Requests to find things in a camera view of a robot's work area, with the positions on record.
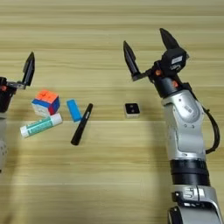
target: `small black object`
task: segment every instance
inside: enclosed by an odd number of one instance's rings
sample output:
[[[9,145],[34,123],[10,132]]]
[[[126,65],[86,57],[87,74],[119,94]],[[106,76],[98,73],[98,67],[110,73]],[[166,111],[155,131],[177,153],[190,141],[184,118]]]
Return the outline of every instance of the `small black object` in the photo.
[[[75,133],[73,135],[73,139],[71,141],[71,144],[78,145],[80,143],[81,135],[83,133],[83,130],[86,127],[86,124],[88,122],[88,118],[90,117],[90,114],[91,114],[91,111],[92,111],[93,106],[94,105],[92,103],[89,103],[88,104],[87,109],[85,111],[85,114],[81,118],[80,124],[79,124],[77,130],[75,131]]]
[[[139,117],[140,109],[137,103],[125,103],[125,113],[128,118]]]

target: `table surface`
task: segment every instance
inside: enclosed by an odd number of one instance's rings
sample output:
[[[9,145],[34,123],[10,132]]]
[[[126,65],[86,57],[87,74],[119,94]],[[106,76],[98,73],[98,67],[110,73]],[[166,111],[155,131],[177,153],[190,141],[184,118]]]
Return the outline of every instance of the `table surface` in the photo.
[[[7,165],[0,179],[0,223],[166,223],[173,206],[161,99],[147,79],[132,82],[123,41],[142,70],[165,48],[159,28],[170,31],[191,56],[181,72],[224,133],[224,2],[179,0],[2,0],[0,71],[22,78],[31,51],[31,87],[17,91],[8,111]],[[37,121],[31,101],[46,88],[59,94],[63,124],[23,139],[19,127]],[[93,113],[78,147],[66,102]],[[125,118],[137,102],[141,116]],[[204,122],[206,146],[213,132]],[[209,155],[212,185],[224,212],[224,143]]]

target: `blue cube face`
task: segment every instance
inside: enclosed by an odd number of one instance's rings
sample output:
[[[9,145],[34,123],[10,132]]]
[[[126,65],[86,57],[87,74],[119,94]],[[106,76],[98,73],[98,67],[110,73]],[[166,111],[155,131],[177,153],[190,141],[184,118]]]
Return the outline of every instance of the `blue cube face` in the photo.
[[[37,104],[37,105],[40,105],[42,107],[45,107],[47,109],[50,108],[51,104],[49,102],[46,102],[46,101],[41,101],[41,100],[37,100],[37,99],[34,99],[32,101],[33,104]]]
[[[57,110],[58,110],[58,107],[57,107],[56,102],[54,102],[54,103],[52,104],[52,107],[53,107],[53,111],[54,111],[54,113],[56,113]]]
[[[57,99],[53,102],[52,106],[53,106],[53,110],[56,113],[60,107],[60,98],[59,97],[57,97]]]

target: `black cable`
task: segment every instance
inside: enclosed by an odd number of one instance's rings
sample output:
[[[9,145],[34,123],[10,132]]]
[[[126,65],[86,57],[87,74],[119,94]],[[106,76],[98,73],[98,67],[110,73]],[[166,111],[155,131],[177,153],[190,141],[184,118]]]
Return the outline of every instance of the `black cable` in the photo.
[[[206,150],[206,154],[209,154],[218,148],[221,141],[221,134],[220,134],[219,126],[217,122],[214,120],[213,116],[210,114],[209,109],[206,109],[203,106],[202,108],[204,112],[206,113],[206,115],[208,116],[211,124],[213,125],[213,146],[209,150]]]
[[[183,83],[178,76],[176,76],[174,78],[174,80],[183,88],[183,89],[187,89],[191,92],[193,98],[198,101],[196,95],[194,94],[190,84],[187,82],[187,83]],[[217,124],[217,122],[214,120],[213,116],[210,114],[210,110],[209,109],[206,109],[202,106],[205,114],[208,116],[212,126],[213,126],[213,146],[206,150],[206,154],[209,154],[213,151],[215,151],[218,147],[219,147],[219,144],[220,144],[220,141],[221,141],[221,134],[220,134],[220,129],[219,129],[219,126]]]

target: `blue marker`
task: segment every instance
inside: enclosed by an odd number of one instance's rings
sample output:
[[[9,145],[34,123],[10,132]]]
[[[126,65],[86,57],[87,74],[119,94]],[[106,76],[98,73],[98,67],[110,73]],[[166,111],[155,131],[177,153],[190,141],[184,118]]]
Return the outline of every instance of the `blue marker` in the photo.
[[[71,114],[71,117],[73,118],[74,122],[78,122],[81,120],[81,112],[75,103],[75,100],[70,100],[66,102],[66,105],[69,108],[69,112]]]

